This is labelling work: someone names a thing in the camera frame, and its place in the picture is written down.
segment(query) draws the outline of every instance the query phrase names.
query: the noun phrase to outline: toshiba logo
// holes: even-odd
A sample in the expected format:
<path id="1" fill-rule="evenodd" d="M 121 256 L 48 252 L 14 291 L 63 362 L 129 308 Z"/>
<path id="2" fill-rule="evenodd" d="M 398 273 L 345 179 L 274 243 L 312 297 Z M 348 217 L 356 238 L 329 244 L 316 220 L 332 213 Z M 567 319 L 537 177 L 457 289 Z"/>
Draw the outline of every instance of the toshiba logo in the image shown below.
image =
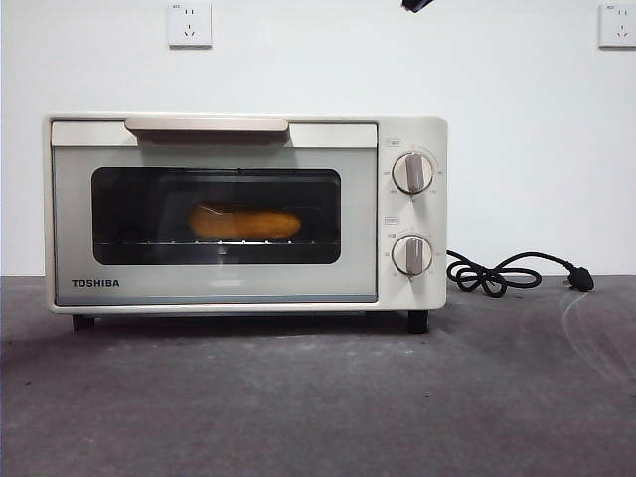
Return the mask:
<path id="1" fill-rule="evenodd" d="M 119 280 L 71 280 L 73 288 L 119 288 Z"/>

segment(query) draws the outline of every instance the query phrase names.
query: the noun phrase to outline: glass window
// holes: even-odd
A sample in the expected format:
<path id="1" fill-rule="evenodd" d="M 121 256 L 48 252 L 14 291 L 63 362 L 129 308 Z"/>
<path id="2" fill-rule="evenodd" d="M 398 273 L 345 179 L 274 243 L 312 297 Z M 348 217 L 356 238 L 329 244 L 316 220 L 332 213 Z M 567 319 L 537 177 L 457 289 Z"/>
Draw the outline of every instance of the glass window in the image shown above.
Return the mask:
<path id="1" fill-rule="evenodd" d="M 104 265 L 333 263 L 340 176 L 319 169 L 104 167 L 92 241 Z"/>

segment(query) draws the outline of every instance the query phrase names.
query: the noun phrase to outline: cream-colored toaster oven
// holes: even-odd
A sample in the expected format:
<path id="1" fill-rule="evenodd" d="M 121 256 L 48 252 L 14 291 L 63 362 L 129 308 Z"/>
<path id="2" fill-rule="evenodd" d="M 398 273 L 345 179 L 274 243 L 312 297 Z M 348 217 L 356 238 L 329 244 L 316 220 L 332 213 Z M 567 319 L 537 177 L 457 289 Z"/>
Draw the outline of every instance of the cream-colored toaster oven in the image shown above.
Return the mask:
<path id="1" fill-rule="evenodd" d="M 50 308 L 403 310 L 446 298 L 434 117 L 59 114 L 46 121 Z"/>

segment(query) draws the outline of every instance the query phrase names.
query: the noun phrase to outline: oven rack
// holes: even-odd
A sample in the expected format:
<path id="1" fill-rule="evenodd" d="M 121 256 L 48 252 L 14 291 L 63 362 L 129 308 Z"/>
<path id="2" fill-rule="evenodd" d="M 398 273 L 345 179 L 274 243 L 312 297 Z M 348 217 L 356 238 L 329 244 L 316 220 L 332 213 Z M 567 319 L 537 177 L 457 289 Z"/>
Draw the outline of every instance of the oven rack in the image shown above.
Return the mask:
<path id="1" fill-rule="evenodd" d="M 259 246 L 270 246 L 270 245 L 340 245 L 338 241 L 316 241 L 316 240 L 307 240 L 307 241 L 295 241 L 295 240 L 287 240 L 287 241 L 253 241 L 253 240 L 195 240 L 195 241 L 110 241 L 110 242 L 95 242 L 93 245 L 99 246 L 157 246 L 157 245 L 259 245 Z"/>

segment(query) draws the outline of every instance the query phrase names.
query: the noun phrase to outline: temperature knob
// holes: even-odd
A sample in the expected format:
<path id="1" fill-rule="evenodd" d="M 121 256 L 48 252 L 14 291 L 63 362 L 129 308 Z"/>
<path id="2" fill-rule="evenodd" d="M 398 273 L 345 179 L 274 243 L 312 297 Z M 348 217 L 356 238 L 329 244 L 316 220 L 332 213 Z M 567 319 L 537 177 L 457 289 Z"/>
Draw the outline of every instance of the temperature knob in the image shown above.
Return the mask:
<path id="1" fill-rule="evenodd" d="M 394 181 L 407 194 L 419 194 L 430 185 L 432 179 L 433 166 L 419 152 L 404 154 L 394 165 Z"/>
<path id="2" fill-rule="evenodd" d="M 399 271 L 405 275 L 417 276 L 430 267 L 432 250 L 422 237 L 407 236 L 397 241 L 393 259 Z"/>

